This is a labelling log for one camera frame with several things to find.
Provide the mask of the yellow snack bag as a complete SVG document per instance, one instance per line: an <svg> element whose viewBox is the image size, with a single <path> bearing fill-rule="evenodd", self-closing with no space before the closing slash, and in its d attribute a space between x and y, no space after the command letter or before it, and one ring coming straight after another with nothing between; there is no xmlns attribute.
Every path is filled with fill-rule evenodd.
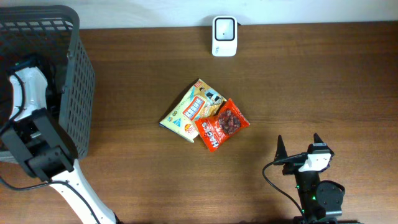
<svg viewBox="0 0 398 224"><path fill-rule="evenodd" d="M226 98L198 79L159 124L185 140L194 142L198 136L195 121L214 116L224 102Z"/></svg>

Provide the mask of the red Hacks candy bag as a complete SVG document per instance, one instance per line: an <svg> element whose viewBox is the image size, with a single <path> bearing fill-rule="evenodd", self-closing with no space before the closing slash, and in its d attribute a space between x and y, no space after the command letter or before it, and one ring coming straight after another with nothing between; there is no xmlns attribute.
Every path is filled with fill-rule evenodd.
<svg viewBox="0 0 398 224"><path fill-rule="evenodd" d="M195 126L208 150L214 152L231 136L250 126L250 123L230 98L217 115L200 118L195 121Z"/></svg>

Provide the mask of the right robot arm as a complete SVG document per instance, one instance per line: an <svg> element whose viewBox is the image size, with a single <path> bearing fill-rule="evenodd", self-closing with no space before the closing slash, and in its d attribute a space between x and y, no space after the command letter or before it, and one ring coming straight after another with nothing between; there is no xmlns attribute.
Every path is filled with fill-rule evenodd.
<svg viewBox="0 0 398 224"><path fill-rule="evenodd" d="M283 175L295 177L302 214L294 217L294 223L337 223L337 217L342 215L345 188L330 180L320 180L320 173L329 168L335 153L318 134L313 139L306 152L288 156L279 136L274 161L283 167Z"/></svg>

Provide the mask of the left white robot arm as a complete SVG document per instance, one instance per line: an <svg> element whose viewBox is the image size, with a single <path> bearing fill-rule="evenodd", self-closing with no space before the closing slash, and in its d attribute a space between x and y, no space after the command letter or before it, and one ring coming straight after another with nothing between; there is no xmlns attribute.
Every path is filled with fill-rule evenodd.
<svg viewBox="0 0 398 224"><path fill-rule="evenodd" d="M1 141L25 173L41 184L1 183L18 192L50 186L83 223L119 223L85 179L74 142L54 119L60 109L56 72L52 62L37 54L25 56L6 70L12 85L12 111L1 128Z"/></svg>

